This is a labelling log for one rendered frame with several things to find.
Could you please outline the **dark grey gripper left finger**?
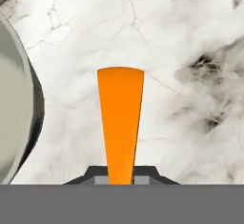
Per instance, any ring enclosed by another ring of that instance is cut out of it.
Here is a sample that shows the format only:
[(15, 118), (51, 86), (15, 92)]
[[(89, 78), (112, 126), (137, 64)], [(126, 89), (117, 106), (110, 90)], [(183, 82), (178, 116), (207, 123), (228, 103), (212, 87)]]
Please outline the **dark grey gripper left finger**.
[(67, 182), (67, 185), (76, 185), (76, 184), (83, 184), (95, 176), (107, 176), (108, 170), (106, 166), (89, 166), (85, 173), (81, 176), (76, 177), (75, 179)]

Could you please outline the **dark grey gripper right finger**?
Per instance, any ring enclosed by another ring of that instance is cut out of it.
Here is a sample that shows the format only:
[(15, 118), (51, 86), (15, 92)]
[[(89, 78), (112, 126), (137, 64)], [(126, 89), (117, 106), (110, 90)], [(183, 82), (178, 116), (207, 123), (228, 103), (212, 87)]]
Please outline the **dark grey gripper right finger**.
[(177, 182), (159, 174), (155, 166), (135, 166), (133, 168), (134, 185), (177, 185)]

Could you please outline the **orange cheese wedge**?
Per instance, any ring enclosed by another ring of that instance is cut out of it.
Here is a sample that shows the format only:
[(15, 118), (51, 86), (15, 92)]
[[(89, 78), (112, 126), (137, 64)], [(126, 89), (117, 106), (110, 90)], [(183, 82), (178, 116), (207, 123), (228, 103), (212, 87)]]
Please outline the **orange cheese wedge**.
[(133, 68), (97, 71), (109, 183), (131, 185), (144, 72)]

